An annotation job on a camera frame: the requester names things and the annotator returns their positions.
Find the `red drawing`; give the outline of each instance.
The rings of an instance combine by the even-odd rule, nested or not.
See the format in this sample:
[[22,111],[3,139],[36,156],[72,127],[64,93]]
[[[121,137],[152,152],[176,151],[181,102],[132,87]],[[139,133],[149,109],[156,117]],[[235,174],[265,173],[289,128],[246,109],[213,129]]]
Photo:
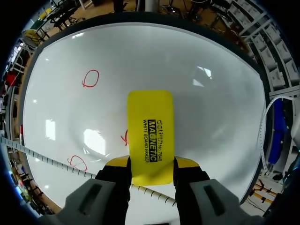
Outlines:
[[[93,71],[97,73],[97,80],[96,80],[96,82],[95,82],[94,85],[86,85],[86,84],[85,84],[85,79],[86,79],[86,77],[88,76],[88,74],[89,74],[90,72],[93,72]],[[95,70],[95,69],[91,69],[89,72],[87,72],[87,74],[85,75],[84,80],[82,81],[81,84],[83,85],[83,87],[93,88],[93,87],[95,87],[96,84],[98,83],[98,80],[99,80],[99,72],[98,72],[97,70]]]
[[129,142],[127,141],[127,131],[125,132],[125,138],[121,136],[122,140],[125,141],[125,146],[127,146],[129,144]]
[[[79,158],[82,162],[76,163],[75,165],[73,165],[73,164],[72,164],[72,161],[73,161],[74,158]],[[73,155],[73,156],[71,157],[71,160],[67,159],[67,162],[70,164],[71,167],[74,167],[74,168],[76,168],[76,169],[78,169],[76,166],[78,166],[78,165],[80,165],[80,164],[83,163],[84,166],[85,166],[85,169],[84,169],[83,171],[87,171],[87,170],[88,170],[88,167],[87,167],[86,163],[84,162],[84,160],[83,160],[82,158],[80,158],[79,156],[77,156],[77,155]]]

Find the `red object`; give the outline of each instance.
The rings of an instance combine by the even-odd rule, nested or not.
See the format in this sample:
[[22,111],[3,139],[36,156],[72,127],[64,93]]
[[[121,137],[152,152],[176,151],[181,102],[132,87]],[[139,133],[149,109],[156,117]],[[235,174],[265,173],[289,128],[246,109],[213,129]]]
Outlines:
[[67,159],[67,162],[70,164],[71,167],[74,167],[74,168],[78,169],[76,166],[82,164],[82,163],[78,163],[78,164],[73,165],[73,164],[72,164],[72,160],[73,160],[74,158],[79,158],[79,159],[82,161],[82,163],[83,163],[84,166],[85,166],[85,169],[84,169],[83,171],[87,171],[87,170],[88,170],[88,167],[87,167],[86,163],[84,162],[84,160],[83,160],[81,157],[77,156],[77,155],[73,155],[73,156],[71,157],[71,160]]
[[6,77],[5,81],[7,82],[6,84],[7,84],[8,87],[14,86],[15,78],[16,78],[16,74],[14,72],[9,71],[7,73],[7,77]]
[[23,135],[23,125],[20,126],[20,134]]
[[[95,82],[94,85],[86,85],[86,84],[85,84],[85,79],[86,79],[87,75],[88,75],[90,72],[92,72],[92,71],[94,71],[94,72],[97,73],[97,80],[96,80],[96,82]],[[82,81],[81,84],[83,85],[83,87],[93,88],[93,87],[95,87],[96,84],[98,83],[98,80],[99,80],[99,72],[98,72],[97,70],[95,70],[95,69],[91,69],[89,72],[87,72],[87,74],[85,75],[84,80]]]
[[128,130],[126,130],[126,132],[125,132],[125,138],[121,136],[122,140],[125,141],[125,146],[127,146],[127,144],[129,144],[127,141],[127,131]]

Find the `shelf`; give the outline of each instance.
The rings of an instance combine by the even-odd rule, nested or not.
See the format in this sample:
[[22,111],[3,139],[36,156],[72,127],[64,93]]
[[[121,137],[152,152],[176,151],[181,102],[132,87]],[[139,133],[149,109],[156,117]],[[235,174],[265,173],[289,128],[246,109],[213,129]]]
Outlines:
[[248,11],[246,11],[238,2],[232,1],[232,4],[235,5],[236,8],[239,9],[251,22],[254,21],[255,18],[253,18],[252,15]]
[[263,58],[262,58],[262,56],[261,56],[261,54],[260,54],[259,48],[258,48],[258,46],[256,46],[256,44],[255,44],[253,38],[251,38],[251,42],[252,42],[252,44],[255,46],[256,51],[257,51],[258,54],[259,54],[260,60],[262,61],[262,64],[263,64],[263,66],[264,66],[264,69],[265,69],[265,72],[266,72],[266,75],[267,75],[268,81],[269,81],[270,91],[274,91],[274,88],[273,88],[273,85],[272,85],[272,80],[271,80],[270,77],[269,77],[269,69],[267,68],[266,64],[264,63]]
[[271,45],[273,46],[273,48],[275,49],[275,51],[276,51],[276,53],[277,53],[277,58],[279,59],[279,62],[281,63],[281,67],[283,68],[283,72],[285,73],[285,76],[286,76],[286,78],[287,78],[288,85],[289,85],[289,87],[291,87],[291,86],[292,86],[292,83],[291,83],[290,76],[289,76],[289,74],[288,74],[288,72],[287,72],[287,69],[286,69],[286,66],[285,66],[285,62],[284,62],[283,58],[281,57],[280,52],[279,52],[279,50],[277,49],[276,44],[274,43],[274,41],[272,40],[272,38],[269,36],[269,34],[266,32],[266,30],[265,30],[264,28],[263,28],[262,30],[263,30],[263,32],[265,33],[265,35],[268,37],[269,42],[271,43]]
[[223,17],[220,17],[220,18],[223,21],[223,23],[225,23],[226,27],[229,28],[229,29],[231,29],[229,22],[226,19],[224,19]]
[[241,29],[244,29],[245,28],[245,25],[242,23],[242,21],[240,21],[236,16],[235,14],[233,14],[231,11],[228,11],[228,14],[230,14],[232,17],[233,17],[233,20],[235,23],[237,23]]

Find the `table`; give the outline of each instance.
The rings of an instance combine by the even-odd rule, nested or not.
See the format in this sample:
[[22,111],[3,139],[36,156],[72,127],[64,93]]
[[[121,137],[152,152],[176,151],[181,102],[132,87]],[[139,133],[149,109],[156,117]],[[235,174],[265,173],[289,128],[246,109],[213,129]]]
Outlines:
[[53,9],[53,10],[52,10],[52,11],[51,11],[44,19],[42,19],[42,20],[38,19],[38,20],[32,25],[32,27],[31,27],[30,29],[37,30],[37,34],[38,34],[39,31],[42,31],[43,34],[44,34],[46,37],[50,38],[50,36],[47,34],[47,32],[43,30],[43,26],[51,19],[51,15],[54,14],[54,13],[57,13],[58,10],[60,10],[59,7],[54,8],[54,9]]
[[[172,16],[95,17],[63,30],[35,53],[20,101],[24,142],[97,173],[108,160],[128,155],[122,138],[128,93],[169,90],[175,155],[198,162],[243,201],[261,169],[257,137],[267,94],[258,71],[213,31]],[[28,162],[35,182],[61,207],[85,182],[32,157]],[[174,198],[173,184],[151,188]],[[176,208],[131,190],[128,224],[177,218]]]

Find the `red marker circle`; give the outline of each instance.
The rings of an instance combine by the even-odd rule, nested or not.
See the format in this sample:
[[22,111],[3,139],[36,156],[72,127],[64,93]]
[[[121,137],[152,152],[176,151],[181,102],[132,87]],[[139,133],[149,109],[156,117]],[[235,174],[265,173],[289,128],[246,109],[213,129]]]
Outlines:
[[71,157],[71,160],[67,159],[67,162],[70,164],[70,166],[71,166],[71,167],[74,167],[74,168],[76,168],[76,169],[78,169],[78,168],[76,167],[78,164],[72,165],[72,160],[73,160],[74,157],[79,158],[79,159],[83,162],[83,164],[85,165],[85,169],[84,169],[83,171],[87,171],[87,170],[88,170],[88,167],[87,167],[86,163],[84,162],[84,160],[83,160],[81,157],[79,157],[79,156],[77,156],[77,155],[73,155],[73,156]]
[[[96,80],[96,82],[95,82],[94,85],[86,85],[86,84],[85,84],[85,79],[86,79],[86,77],[88,76],[88,74],[89,74],[90,72],[96,72],[96,73],[97,73],[97,80]],[[84,80],[82,81],[81,84],[83,85],[83,87],[93,88],[93,87],[95,87],[96,84],[98,83],[98,80],[99,80],[99,72],[98,72],[97,70],[95,70],[95,69],[91,69],[89,72],[86,73],[86,75],[85,75],[85,77],[84,77]]]

